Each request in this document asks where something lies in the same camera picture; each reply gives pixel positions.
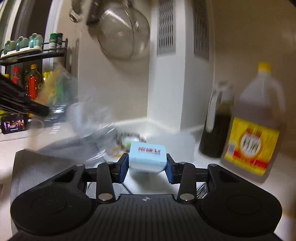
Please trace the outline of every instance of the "ribbed surface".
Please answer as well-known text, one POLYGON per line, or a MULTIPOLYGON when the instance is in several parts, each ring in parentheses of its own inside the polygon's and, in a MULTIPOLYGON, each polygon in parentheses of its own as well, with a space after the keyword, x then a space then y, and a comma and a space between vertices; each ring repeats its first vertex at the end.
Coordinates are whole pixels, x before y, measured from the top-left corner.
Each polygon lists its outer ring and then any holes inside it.
POLYGON ((160 0, 157 54, 175 51, 173 0, 160 0))
POLYGON ((209 58, 206 0, 193 0, 194 54, 209 58))
POLYGON ((121 195, 116 203, 100 205, 86 224, 67 234, 54 237, 35 237, 18 232, 11 240, 280 240, 274 234, 256 238, 228 236, 208 226, 194 206, 179 204, 174 201, 172 195, 148 195, 147 197, 144 195, 121 195))

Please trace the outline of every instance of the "screw head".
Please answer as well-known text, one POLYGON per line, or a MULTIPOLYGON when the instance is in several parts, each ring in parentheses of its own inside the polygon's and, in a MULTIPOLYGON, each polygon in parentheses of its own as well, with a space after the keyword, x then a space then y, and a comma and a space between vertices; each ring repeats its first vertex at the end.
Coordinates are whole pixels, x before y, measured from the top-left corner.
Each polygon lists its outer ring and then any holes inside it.
POLYGON ((190 193, 183 193, 180 195, 180 198, 183 200, 183 201, 191 201, 194 199, 194 196, 190 193))
POLYGON ((102 201, 109 201, 113 198, 113 195, 110 193, 101 193, 98 198, 102 201))

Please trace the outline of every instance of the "round pad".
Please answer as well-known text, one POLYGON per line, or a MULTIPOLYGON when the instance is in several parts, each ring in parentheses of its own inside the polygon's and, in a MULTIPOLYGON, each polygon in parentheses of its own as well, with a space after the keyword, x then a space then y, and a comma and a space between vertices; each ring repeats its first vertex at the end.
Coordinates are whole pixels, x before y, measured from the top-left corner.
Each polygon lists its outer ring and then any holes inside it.
POLYGON ((81 225, 89 217, 91 208, 91 200, 85 193, 68 184, 53 183, 19 195, 10 213, 18 229, 43 236, 81 225))
POLYGON ((273 232, 281 218, 281 205, 256 186, 217 188, 201 200, 201 212, 213 228, 251 237, 273 232))

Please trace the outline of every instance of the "wall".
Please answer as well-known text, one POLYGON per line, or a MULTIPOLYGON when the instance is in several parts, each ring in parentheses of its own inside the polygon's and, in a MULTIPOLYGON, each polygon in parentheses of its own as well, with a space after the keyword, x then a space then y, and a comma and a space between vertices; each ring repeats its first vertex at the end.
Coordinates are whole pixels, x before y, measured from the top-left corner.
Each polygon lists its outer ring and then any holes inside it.
MULTIPOLYGON (((148 117, 174 130, 203 126, 213 81, 214 44, 210 61, 194 56, 191 0, 175 0, 176 52, 156 55, 158 5, 152 4, 148 117)), ((210 32, 213 27, 209 1, 210 32)))
MULTIPOLYGON (((91 0, 85 0, 83 20, 73 23, 68 17, 71 0, 64 0, 58 31, 69 37, 71 58, 75 55, 75 41, 79 38, 79 59, 69 59, 69 69, 78 62, 78 93, 93 95, 95 100, 112 110, 114 121, 147 116, 149 52, 136 61, 114 61, 106 58, 100 49, 96 27, 85 22, 91 0)), ((143 12, 150 22, 149 0, 134 1, 134 7, 143 12)))
POLYGON ((194 55, 192 0, 185 1, 186 59, 181 129, 204 125, 211 94, 215 45, 212 3, 211 0, 206 2, 209 28, 209 60, 194 55))
POLYGON ((14 5, 14 1, 3 1, 0 4, 0 48, 4 48, 4 44, 6 43, 7 39, 6 37, 6 30, 7 30, 7 25, 9 21, 9 16, 10 12, 12 10, 12 7, 14 5))
POLYGON ((257 74, 258 62, 270 62, 287 101, 288 123, 281 151, 296 158, 296 8, 286 0, 212 2, 214 81, 232 82, 238 97, 257 74))
POLYGON ((147 116, 172 129, 181 124, 185 73, 184 0, 175 0, 176 52, 156 56, 158 3, 152 2, 147 116))

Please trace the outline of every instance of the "oil bottle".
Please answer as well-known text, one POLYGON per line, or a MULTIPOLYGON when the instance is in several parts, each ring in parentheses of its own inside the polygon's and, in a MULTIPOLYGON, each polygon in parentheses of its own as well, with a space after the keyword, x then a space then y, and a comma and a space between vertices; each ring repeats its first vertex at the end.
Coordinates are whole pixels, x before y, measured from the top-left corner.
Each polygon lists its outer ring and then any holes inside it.
POLYGON ((285 130, 285 95, 271 72, 270 64, 259 63, 258 75, 235 102, 221 157, 231 171, 261 183, 270 173, 285 130), (272 91, 276 98, 271 98, 272 91))

